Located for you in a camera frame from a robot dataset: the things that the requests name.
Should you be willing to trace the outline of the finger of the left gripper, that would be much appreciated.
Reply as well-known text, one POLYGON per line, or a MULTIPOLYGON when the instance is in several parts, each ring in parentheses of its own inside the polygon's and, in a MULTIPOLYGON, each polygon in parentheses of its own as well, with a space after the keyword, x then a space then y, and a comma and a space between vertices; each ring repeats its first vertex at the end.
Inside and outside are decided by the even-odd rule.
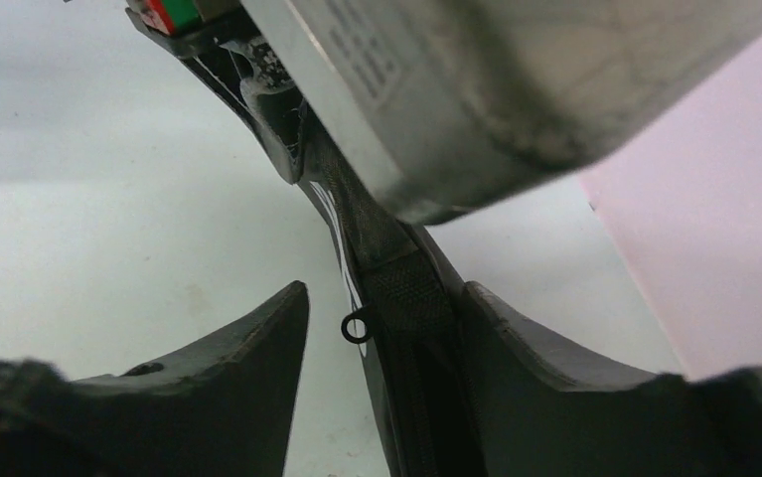
POLYGON ((249 128, 285 182, 303 174, 303 94, 261 36, 232 40, 183 64, 249 128))

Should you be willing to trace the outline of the black racket bag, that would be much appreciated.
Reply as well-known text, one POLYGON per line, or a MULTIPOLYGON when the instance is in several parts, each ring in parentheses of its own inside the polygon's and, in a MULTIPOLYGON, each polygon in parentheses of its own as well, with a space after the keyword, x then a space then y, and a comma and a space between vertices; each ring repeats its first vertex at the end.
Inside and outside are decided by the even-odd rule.
POLYGON ((342 328, 362 361, 393 476, 483 476, 462 367, 462 286, 426 231, 379 206, 313 113, 300 133, 300 188, 325 220, 347 293, 342 328))

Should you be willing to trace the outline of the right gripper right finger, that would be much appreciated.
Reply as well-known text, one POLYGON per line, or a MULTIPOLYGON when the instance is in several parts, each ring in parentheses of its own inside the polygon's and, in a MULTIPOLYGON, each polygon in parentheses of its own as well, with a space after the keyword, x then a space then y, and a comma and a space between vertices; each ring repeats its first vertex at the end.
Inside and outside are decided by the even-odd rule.
POLYGON ((762 476, 762 367, 690 381, 593 352, 485 286, 463 343, 493 476, 762 476))

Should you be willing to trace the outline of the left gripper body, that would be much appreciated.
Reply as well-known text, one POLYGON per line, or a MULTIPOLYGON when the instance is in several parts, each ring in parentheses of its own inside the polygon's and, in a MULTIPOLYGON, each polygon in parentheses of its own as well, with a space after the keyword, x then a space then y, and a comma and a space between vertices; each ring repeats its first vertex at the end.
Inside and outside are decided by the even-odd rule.
POLYGON ((178 60, 246 60, 269 54, 269 44, 240 1, 128 1, 135 29, 178 60))

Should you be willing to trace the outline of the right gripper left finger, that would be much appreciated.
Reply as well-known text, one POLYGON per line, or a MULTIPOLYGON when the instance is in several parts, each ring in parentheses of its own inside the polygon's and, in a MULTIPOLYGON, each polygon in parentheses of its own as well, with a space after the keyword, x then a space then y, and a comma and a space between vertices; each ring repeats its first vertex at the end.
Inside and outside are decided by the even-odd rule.
POLYGON ((127 373, 0 361, 0 476, 279 476, 309 321, 292 282, 127 373))

